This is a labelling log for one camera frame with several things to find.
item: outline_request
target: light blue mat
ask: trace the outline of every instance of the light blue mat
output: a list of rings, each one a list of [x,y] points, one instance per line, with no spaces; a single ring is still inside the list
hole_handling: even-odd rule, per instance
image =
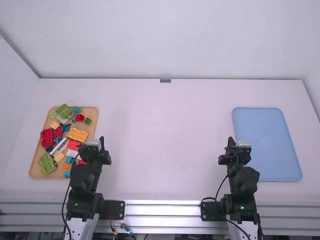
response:
[[[237,107],[232,111],[238,141],[250,141],[251,161],[260,181],[300,181],[301,168],[283,112],[278,108]]]

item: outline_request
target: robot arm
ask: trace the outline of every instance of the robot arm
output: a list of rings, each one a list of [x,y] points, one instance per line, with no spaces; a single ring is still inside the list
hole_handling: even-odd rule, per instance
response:
[[[91,240],[99,217],[105,213],[104,197],[96,193],[102,166],[111,165],[104,137],[80,144],[78,152],[86,164],[71,169],[64,240]]]

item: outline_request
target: yellow lego brick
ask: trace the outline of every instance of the yellow lego brick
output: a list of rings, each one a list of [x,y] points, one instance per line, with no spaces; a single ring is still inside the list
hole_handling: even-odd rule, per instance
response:
[[[52,127],[54,130],[56,130],[59,126],[60,126],[59,123],[55,121],[50,125],[50,127]]]
[[[65,155],[62,152],[59,152],[57,155],[55,155],[54,160],[58,163],[64,157]]]

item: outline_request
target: wire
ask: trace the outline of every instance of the wire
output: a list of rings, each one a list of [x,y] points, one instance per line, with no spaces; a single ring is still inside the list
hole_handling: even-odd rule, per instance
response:
[[[224,182],[225,182],[225,180],[228,178],[228,175],[226,175],[225,177],[224,177],[224,179],[222,180],[222,182],[221,182],[221,184],[220,184],[220,186],[219,186],[219,188],[218,188],[218,191],[216,191],[216,194],[215,194],[215,210],[217,211],[217,197],[218,197],[218,193],[219,193],[219,191],[220,191],[220,189],[221,189],[221,187],[222,187],[222,184],[224,184]],[[232,224],[232,225],[234,225],[236,228],[238,228],[241,232],[243,232],[244,233],[244,235],[248,238],[248,240],[251,240],[250,239],[250,237],[249,237],[249,235],[241,228],[241,227],[239,227],[237,224],[235,224],[234,222],[232,222],[232,221],[230,221],[229,219],[226,219],[224,216],[222,216],[220,213],[219,213],[219,211],[217,211],[217,215],[221,218],[221,219],[223,219],[223,220],[226,220],[228,223],[230,223],[230,224]]]
[[[66,189],[66,192],[65,192],[64,200],[63,200],[63,203],[62,203],[61,215],[62,215],[62,220],[64,222],[64,226],[66,227],[66,229],[68,229],[69,240],[71,240],[71,231],[70,231],[70,228],[69,228],[69,226],[67,224],[67,221],[65,220],[65,215],[64,215],[64,207],[65,207],[67,195],[68,195],[68,192],[69,192],[69,188],[70,188],[70,182],[69,182],[69,185],[68,185],[68,187]]]

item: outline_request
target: orange lego brick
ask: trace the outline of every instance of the orange lego brick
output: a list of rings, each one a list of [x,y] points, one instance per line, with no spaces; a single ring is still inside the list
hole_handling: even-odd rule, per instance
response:
[[[62,165],[62,170],[63,170],[63,171],[70,171],[71,168],[72,168],[72,164],[70,164],[70,163],[64,163],[64,164]]]

